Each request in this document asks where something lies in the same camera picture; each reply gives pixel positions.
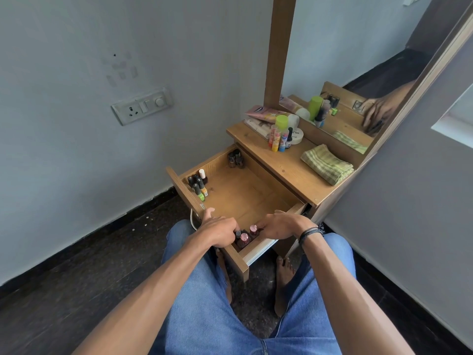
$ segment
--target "reflected hand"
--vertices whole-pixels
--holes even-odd
[[[361,105],[362,109],[368,109],[365,112],[365,120],[363,121],[366,133],[370,134],[377,131],[379,121],[384,123],[393,115],[396,108],[414,85],[414,82],[406,83],[384,97],[369,98],[363,102]]]
[[[212,216],[214,208],[205,209],[202,219],[202,225],[194,234],[202,236],[210,241],[210,245],[217,248],[224,248],[235,241],[235,234],[233,231],[239,231],[235,218],[225,218]]]
[[[260,235],[268,239],[285,239],[289,238],[291,235],[299,239],[303,231],[316,227],[309,218],[303,215],[282,211],[267,214],[262,220],[256,223],[256,226],[258,229],[263,229]]]

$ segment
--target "leg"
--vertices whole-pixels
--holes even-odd
[[[188,220],[176,223],[168,233],[162,263],[193,232]],[[150,353],[233,354],[261,349],[261,341],[235,316],[225,294],[226,287],[225,275],[211,248],[181,288]]]
[[[325,240],[350,273],[355,276],[353,251],[348,242],[338,234],[325,235]],[[322,294],[306,256],[284,289],[289,299],[287,311],[281,318],[271,338],[265,340],[268,349],[288,352],[338,354],[340,348],[330,325]]]

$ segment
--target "green plaid towel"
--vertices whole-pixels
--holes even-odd
[[[360,152],[361,154],[365,154],[366,150],[368,149],[368,147],[362,146],[361,144],[359,144],[355,140],[348,137],[345,133],[342,133],[340,131],[335,131],[332,134],[332,136],[334,136],[339,141],[342,141],[347,146],[352,147],[354,150]]]
[[[325,144],[304,152],[300,159],[331,185],[340,183],[353,172],[353,165],[335,157]]]

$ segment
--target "bracelet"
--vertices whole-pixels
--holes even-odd
[[[313,228],[309,228],[307,229],[306,231],[303,231],[302,234],[300,235],[299,237],[299,245],[302,246],[302,243],[304,243],[305,239],[311,235],[311,234],[314,234],[314,233],[320,233],[323,235],[323,231],[317,227],[313,227]]]

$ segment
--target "striped napkin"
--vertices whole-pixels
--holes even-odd
[[[361,154],[365,154],[366,150],[368,149],[368,147],[362,146],[352,138],[348,137],[345,133],[342,133],[340,131],[335,131],[332,136],[334,136],[339,141],[342,141],[347,146],[352,147],[354,150],[360,152]]]
[[[335,157],[325,144],[304,152],[300,159],[331,185],[337,185],[353,172],[353,165]]]

